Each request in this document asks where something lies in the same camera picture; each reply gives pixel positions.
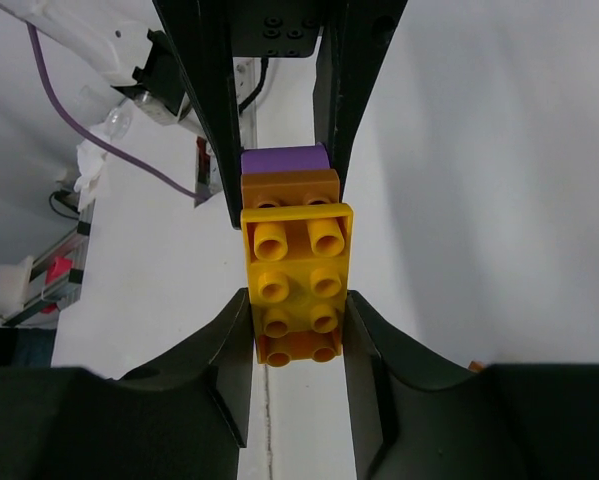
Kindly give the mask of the purple curved lego piece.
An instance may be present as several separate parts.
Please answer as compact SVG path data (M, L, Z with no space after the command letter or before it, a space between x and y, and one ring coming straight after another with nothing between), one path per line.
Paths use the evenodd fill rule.
M330 169L321 144L246 150L241 156L241 173L262 174Z

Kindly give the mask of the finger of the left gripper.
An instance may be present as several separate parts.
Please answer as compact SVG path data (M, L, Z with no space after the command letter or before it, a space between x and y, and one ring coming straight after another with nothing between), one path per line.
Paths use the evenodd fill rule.
M217 158L230 221L238 229L241 136L226 3L156 0L154 7Z
M313 89L315 141L344 187L352 148L407 0L326 3Z

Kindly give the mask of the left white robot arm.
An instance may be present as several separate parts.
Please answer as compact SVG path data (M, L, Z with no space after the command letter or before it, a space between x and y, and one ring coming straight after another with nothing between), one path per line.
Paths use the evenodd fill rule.
M149 94L170 113L189 100L218 160L237 221L242 143L233 62L316 60L315 139L340 177L402 1L4 1L1 8L85 60L128 98Z

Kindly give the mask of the brown lego brick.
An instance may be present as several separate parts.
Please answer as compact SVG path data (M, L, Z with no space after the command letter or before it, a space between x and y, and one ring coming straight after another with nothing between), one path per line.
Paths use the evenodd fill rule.
M340 201L334 169L255 173L241 178L243 208L276 208Z

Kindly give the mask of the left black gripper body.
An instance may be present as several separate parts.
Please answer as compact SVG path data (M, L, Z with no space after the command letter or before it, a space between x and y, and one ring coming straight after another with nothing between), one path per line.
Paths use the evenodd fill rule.
M328 1L226 2L234 57L307 58L316 47Z

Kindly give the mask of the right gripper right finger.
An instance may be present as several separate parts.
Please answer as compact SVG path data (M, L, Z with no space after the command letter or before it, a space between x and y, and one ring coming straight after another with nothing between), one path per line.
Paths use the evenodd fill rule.
M343 345L359 478L599 479L599 364L472 372L356 291Z

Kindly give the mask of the small yellow lego brick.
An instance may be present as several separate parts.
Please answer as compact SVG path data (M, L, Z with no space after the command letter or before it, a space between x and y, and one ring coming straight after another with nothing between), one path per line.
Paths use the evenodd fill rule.
M342 353L352 228L345 203L241 212L260 364L325 363Z

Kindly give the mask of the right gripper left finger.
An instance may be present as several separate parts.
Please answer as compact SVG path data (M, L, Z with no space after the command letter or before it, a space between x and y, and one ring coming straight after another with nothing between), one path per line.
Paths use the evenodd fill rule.
M0 479L233 479L252 369L245 289L117 380L76 367L0 368Z

